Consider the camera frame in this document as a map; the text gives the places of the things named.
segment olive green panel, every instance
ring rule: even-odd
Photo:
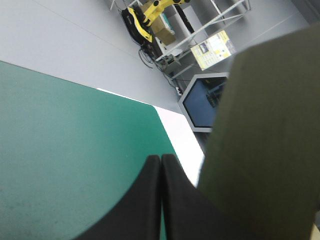
[[[234,61],[199,189],[266,240],[308,240],[320,193],[320,25]]]
[[[151,105],[0,62],[0,239],[77,236],[166,153]]]

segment green mat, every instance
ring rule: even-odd
[[[0,62],[0,239],[75,237],[174,152],[153,106]]]

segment gray floor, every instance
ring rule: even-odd
[[[110,1],[1,0],[0,60],[180,112],[175,90],[159,71],[142,64],[117,8],[108,10]],[[308,26],[290,0],[251,5],[227,29],[238,50]],[[231,63],[208,71],[229,71]],[[183,77],[201,72],[193,67]]]

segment cable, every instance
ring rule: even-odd
[[[143,62],[143,64],[145,65],[145,66],[147,66],[149,69],[153,69],[153,67],[152,66],[149,66],[148,64],[146,64],[146,62],[143,60],[143,58],[142,58],[142,56],[141,56],[141,51],[143,51],[143,49],[142,48],[140,48],[139,49],[139,51],[138,51],[138,54],[139,54],[139,57],[140,57],[140,59],[141,59],[141,61]]]

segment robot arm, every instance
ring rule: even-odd
[[[190,0],[155,0],[153,4],[144,12],[143,24],[150,27],[156,18],[171,5],[189,3]]]
[[[143,45],[146,41],[153,42],[153,36],[148,31],[148,27],[152,25],[165,8],[189,2],[190,0],[155,0],[144,13],[139,13],[139,11],[128,7],[122,10],[121,15],[134,41],[139,45]]]

